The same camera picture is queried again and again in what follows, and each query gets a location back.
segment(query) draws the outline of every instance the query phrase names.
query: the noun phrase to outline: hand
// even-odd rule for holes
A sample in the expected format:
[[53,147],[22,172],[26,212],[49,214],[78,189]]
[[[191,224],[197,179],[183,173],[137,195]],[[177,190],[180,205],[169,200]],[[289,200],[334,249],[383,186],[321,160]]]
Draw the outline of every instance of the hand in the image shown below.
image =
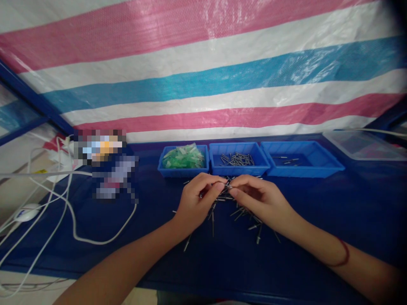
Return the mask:
[[242,175],[232,180],[229,190],[237,202],[252,211],[273,230],[287,236],[300,223],[299,216],[272,182]]
[[200,173],[184,187],[177,213],[172,221],[186,233],[186,236],[203,223],[227,182],[219,176]]

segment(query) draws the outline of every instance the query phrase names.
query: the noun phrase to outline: blue storage tray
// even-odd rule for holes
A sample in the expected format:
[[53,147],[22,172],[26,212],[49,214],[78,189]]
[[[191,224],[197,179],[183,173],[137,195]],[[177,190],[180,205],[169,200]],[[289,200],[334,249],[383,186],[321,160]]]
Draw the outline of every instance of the blue storage tray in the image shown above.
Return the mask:
[[[252,166],[221,166],[220,156],[241,153],[250,154],[255,165]],[[220,176],[252,175],[261,176],[270,168],[266,156],[256,142],[241,143],[211,143],[209,155],[212,163],[212,174]]]
[[[261,147],[270,162],[267,176],[326,178],[345,169],[329,151],[315,141],[262,142]],[[284,165],[285,160],[295,158],[299,160]]]
[[203,154],[205,157],[204,163],[205,167],[200,168],[200,169],[166,169],[162,166],[162,159],[163,157],[170,151],[178,146],[166,146],[164,147],[164,150],[162,151],[160,161],[158,163],[158,171],[162,174],[163,177],[165,178],[181,178],[181,177],[195,177],[199,173],[209,173],[209,153],[208,153],[208,146],[206,145],[197,145],[196,148],[199,149],[199,151]]

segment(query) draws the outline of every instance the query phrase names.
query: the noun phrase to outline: pink stripe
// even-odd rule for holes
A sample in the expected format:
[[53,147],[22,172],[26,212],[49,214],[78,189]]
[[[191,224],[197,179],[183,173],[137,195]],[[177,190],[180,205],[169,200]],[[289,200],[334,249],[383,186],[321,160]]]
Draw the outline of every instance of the pink stripe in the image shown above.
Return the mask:
[[103,61],[272,27],[372,0],[133,0],[0,35],[2,60],[22,73]]
[[318,125],[332,119],[350,115],[378,117],[387,109],[394,106],[403,96],[404,94],[368,94],[339,105],[309,103],[284,107],[222,109],[84,123],[74,128],[121,129],[130,133],[214,127],[260,128],[295,123]]

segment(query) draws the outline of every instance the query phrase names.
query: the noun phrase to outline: striped tarp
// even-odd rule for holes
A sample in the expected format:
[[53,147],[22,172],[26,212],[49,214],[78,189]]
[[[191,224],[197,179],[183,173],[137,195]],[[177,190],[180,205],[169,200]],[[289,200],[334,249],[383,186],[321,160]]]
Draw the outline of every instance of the striped tarp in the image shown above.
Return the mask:
[[381,1],[14,0],[0,20],[24,81],[75,128],[130,142],[362,127],[406,83]]

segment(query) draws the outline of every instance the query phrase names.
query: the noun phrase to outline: red bracelet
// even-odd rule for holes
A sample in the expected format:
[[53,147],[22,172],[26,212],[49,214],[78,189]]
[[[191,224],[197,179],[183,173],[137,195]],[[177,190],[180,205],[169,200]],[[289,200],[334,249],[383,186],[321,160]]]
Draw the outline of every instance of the red bracelet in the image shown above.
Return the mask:
[[339,239],[339,241],[340,241],[340,243],[343,245],[343,247],[345,248],[345,251],[346,251],[346,257],[345,257],[345,259],[343,260],[343,262],[340,262],[339,264],[337,264],[337,265],[328,265],[328,264],[326,264],[328,267],[341,267],[341,266],[344,266],[344,265],[346,265],[348,262],[349,262],[349,249],[348,249],[348,246],[345,244],[345,242],[342,240],[342,239],[340,239],[339,237],[336,237],[337,239]]

